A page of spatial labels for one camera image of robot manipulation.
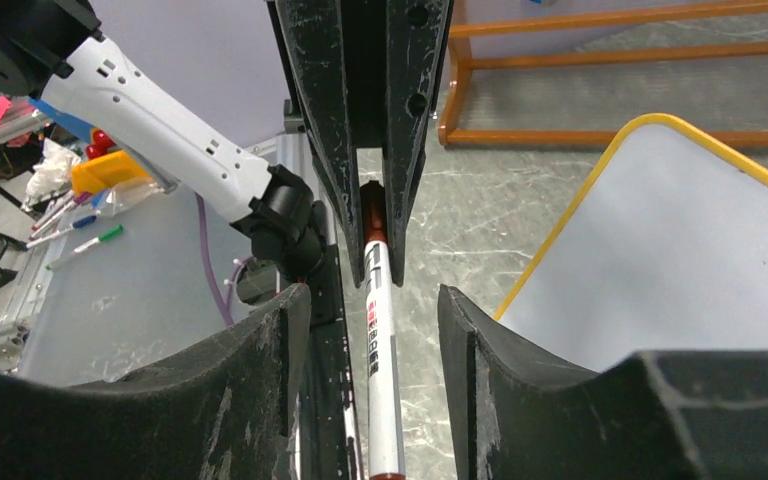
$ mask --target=green marker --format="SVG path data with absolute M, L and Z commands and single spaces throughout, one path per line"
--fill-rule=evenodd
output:
M 113 240 L 114 238 L 118 237 L 119 235 L 122 235 L 122 232 L 124 232 L 124 231 L 125 231 L 125 227 L 123 227 L 122 225 L 118 225 L 115 228 L 113 228 L 113 229 L 111 229 L 111 230 L 109 230 L 107 232 L 102 233 L 101 235 L 93 238 L 92 240 L 87 241 L 86 243 L 84 243 L 82 245 L 78 245 L 77 247 L 75 247 L 74 250 L 72 250 L 71 252 L 67 253 L 65 256 L 62 256 L 62 257 L 58 258 L 57 260 L 55 260 L 55 261 L 49 263 L 48 265 L 46 265 L 45 269 L 49 270 L 49 271 L 57 270 L 58 268 L 62 267 L 69 260 L 72 260 L 73 258 L 83 254 L 84 252 L 86 252 L 87 250 L 91 249 L 92 247 L 94 247 L 96 245 L 101 245 L 102 243 L 107 243 L 107 242 Z

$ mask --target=floor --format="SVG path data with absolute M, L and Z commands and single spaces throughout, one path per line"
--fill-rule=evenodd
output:
M 768 16 L 638 27 L 587 48 L 762 39 L 768 39 Z M 707 76 L 692 74 L 687 65 L 658 65 L 654 71 L 635 67 L 619 72 L 625 79 L 621 82 L 592 69 L 545 76 L 485 75 L 476 82 L 464 125 L 619 128 L 637 113 L 666 108 L 705 128 L 768 128 L 768 82 L 761 75 L 768 72 L 768 63 L 759 67 L 735 60 L 701 69 Z M 744 101 L 735 102 L 735 98 Z M 426 148 L 425 173 L 408 231 L 405 286 L 394 293 L 398 360 L 409 476 L 449 480 L 456 474 L 437 335 L 439 286 L 457 286 L 488 312 L 495 310 L 600 152 L 444 150 L 434 132 Z M 768 167 L 768 151 L 751 156 Z M 376 152 L 361 152 L 360 162 L 365 179 L 377 176 L 380 156 Z M 21 189 L 21 185 L 10 188 Z M 27 232 L 29 225 L 0 199 L 0 229 L 18 235 Z M 343 264 L 347 265 L 345 255 Z M 343 278 L 351 278 L 348 270 Z M 0 291 L 0 314 L 8 290 Z M 362 372 L 366 365 L 363 293 L 348 282 L 345 290 L 352 358 L 355 371 Z M 363 376 L 355 381 L 365 438 L 366 383 Z

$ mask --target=plastic bag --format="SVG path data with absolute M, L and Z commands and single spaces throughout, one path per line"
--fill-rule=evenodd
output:
M 34 175 L 25 187 L 29 199 L 60 190 L 71 178 L 72 166 L 81 161 L 81 157 L 46 138 L 42 143 L 44 160 L 34 167 Z
M 133 178 L 99 193 L 93 200 L 93 208 L 99 217 L 112 217 L 130 210 L 160 191 L 152 179 Z

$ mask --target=screw hole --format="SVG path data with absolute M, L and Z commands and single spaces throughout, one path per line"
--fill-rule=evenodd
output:
M 428 99 L 421 93 L 414 93 L 408 99 L 408 113 L 412 117 L 418 117 L 425 112 L 428 107 Z
M 428 9 L 416 5 L 408 9 L 408 23 L 414 28 L 424 27 L 428 23 Z

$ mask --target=wooden bar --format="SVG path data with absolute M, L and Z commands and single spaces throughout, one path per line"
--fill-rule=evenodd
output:
M 707 132 L 733 148 L 768 147 L 768 132 Z M 616 131 L 599 130 L 455 130 L 449 143 L 497 145 L 574 145 L 604 147 Z
M 594 12 L 580 15 L 524 18 L 474 25 L 463 24 L 465 22 L 458 22 L 458 24 L 452 22 L 452 26 L 449 30 L 449 38 L 458 39 L 481 35 L 502 35 L 508 33 L 634 25 L 640 23 L 693 20 L 711 17 L 758 15 L 762 13 L 768 13 L 768 0 L 732 0 L 693 5 L 617 10 L 613 12 Z
M 455 2 L 452 23 L 455 22 L 466 22 L 466 2 L 463 0 Z M 466 102 L 466 94 L 472 85 L 472 69 L 469 64 L 473 58 L 469 38 L 449 38 L 448 46 L 452 79 L 449 82 L 446 106 L 443 107 L 443 113 L 440 115 L 437 126 L 437 139 L 443 146 L 449 144 L 449 132 L 458 128 L 458 120 Z
M 523 57 L 476 58 L 469 63 L 469 67 L 475 70 L 541 68 L 743 57 L 751 55 L 768 55 L 768 42 L 704 45 L 699 47 L 649 48 L 611 52 L 564 53 L 558 55 L 530 55 Z

